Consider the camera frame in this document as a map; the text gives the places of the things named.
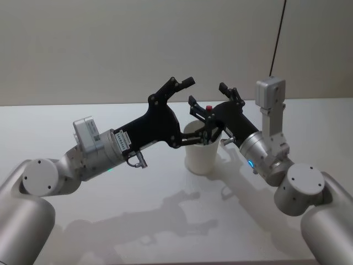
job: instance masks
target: table surface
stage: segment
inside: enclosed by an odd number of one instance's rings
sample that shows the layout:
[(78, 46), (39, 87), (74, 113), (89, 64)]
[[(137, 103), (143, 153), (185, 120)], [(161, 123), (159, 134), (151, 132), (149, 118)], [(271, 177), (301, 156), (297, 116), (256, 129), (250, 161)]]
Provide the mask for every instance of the table surface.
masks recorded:
[[(215, 105), (217, 102), (201, 103)], [(334, 176), (350, 193), (353, 99), (286, 101), (290, 157)], [(172, 103), (183, 128), (194, 118)], [(72, 122), (92, 115), (100, 132), (141, 116), (146, 104), (0, 107), (0, 181), (20, 161), (60, 158), (76, 144)], [(245, 115), (261, 128), (253, 101)], [(143, 151), (148, 168), (126, 164), (73, 194), (49, 197), (56, 225), (37, 265), (313, 259), (299, 224), (275, 206), (274, 188), (253, 175), (236, 147), (219, 146), (216, 167), (196, 176), (184, 148), (159, 142)]]

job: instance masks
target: white wall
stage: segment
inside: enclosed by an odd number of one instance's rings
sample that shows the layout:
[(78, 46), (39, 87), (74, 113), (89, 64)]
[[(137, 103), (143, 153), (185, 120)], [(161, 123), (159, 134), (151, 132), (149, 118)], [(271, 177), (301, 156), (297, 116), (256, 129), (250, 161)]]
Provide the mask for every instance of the white wall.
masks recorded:
[(353, 97), (352, 12), (352, 0), (288, 0), (272, 72), (286, 97)]
[(0, 105), (145, 102), (170, 76), (173, 101), (252, 98), (268, 76), (283, 0), (0, 1)]
[[(253, 98), (268, 76), (284, 0), (0, 1), (0, 105)], [(287, 98), (353, 97), (353, 1), (288, 0), (273, 75)]]

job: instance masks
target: wire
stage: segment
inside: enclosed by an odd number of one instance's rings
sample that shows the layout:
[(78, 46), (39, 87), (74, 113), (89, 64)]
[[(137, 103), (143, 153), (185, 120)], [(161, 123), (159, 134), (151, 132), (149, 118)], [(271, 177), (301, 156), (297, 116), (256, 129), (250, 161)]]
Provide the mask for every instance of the wire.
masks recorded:
[(287, 0), (285, 0), (284, 3), (283, 3), (283, 10), (282, 10), (282, 15), (281, 15), (280, 27), (278, 28), (277, 40), (276, 40), (276, 45), (275, 45), (275, 51), (274, 51), (274, 56), (272, 58), (272, 63), (271, 63), (270, 76), (272, 76), (272, 70), (274, 68), (275, 57), (276, 57), (276, 52), (277, 52), (277, 46), (278, 46), (278, 42), (279, 42), (279, 39), (280, 39), (282, 22), (283, 22), (283, 16), (285, 14), (286, 4), (287, 4)]

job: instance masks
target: paper cup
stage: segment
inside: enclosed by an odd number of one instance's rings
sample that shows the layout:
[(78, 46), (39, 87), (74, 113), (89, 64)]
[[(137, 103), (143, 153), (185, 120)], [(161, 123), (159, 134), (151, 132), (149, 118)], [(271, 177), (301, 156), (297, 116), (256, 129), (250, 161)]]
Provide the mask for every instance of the paper cup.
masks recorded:
[[(184, 133), (193, 133), (203, 126), (204, 123), (199, 120), (192, 121), (185, 127)], [(209, 145), (197, 144), (186, 146), (185, 167), (196, 175), (210, 173), (215, 166), (220, 138), (221, 136)]]

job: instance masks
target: robotic arm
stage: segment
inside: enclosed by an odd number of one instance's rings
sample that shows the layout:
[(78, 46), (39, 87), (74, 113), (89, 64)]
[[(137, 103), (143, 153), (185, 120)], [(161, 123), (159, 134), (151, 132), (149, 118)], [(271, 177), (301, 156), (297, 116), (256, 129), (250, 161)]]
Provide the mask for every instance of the robotic arm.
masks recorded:
[[(168, 99), (195, 83), (192, 77), (174, 77), (148, 97), (148, 110), (140, 118), (102, 134), (92, 117), (73, 123), (77, 145), (60, 160), (26, 160), (0, 187), (0, 265), (33, 264), (55, 224), (55, 210), (41, 197), (73, 193), (81, 181), (127, 162), (147, 167), (141, 150), (158, 141), (178, 148), (203, 141), (205, 128), (183, 134)], [(136, 156), (138, 163), (129, 159)]]
[(234, 143), (253, 172), (278, 187), (274, 201), (283, 213), (299, 216), (315, 206), (303, 215), (301, 231), (320, 264), (353, 264), (352, 196), (327, 173), (288, 158), (290, 149), (282, 132), (285, 80), (270, 77), (256, 83), (255, 103), (263, 116), (262, 131), (244, 116), (245, 103), (236, 88), (228, 89), (221, 83), (220, 91), (229, 101), (215, 106), (211, 116), (229, 136), (223, 144)]

